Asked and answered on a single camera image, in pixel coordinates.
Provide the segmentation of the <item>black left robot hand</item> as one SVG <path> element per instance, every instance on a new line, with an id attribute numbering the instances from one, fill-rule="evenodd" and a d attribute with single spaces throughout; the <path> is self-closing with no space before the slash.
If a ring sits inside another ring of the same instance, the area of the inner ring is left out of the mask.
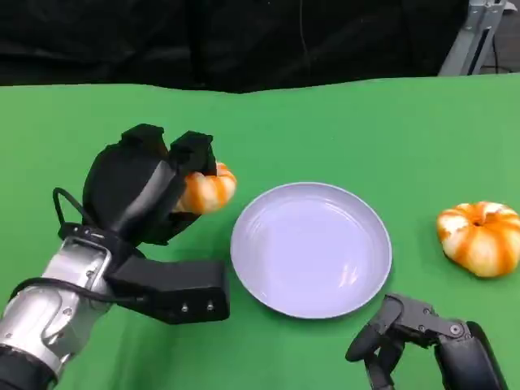
<path id="1" fill-rule="evenodd" d="M 166 245 L 200 213 L 178 211 L 192 173 L 214 174 L 213 137 L 188 131 L 170 145 L 164 130 L 138 124 L 94 159 L 84 182 L 83 207 L 102 230 L 139 245 Z"/>

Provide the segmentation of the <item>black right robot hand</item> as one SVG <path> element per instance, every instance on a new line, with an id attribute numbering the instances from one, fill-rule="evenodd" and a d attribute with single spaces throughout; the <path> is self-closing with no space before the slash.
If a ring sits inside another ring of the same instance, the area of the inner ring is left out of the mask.
<path id="1" fill-rule="evenodd" d="M 394 389 L 392 372 L 405 346 L 432 347 L 445 389 L 508 387 L 490 342 L 473 321 L 439 316 L 432 305 L 395 293 L 354 337 L 345 359 L 364 362 L 370 387 Z"/>

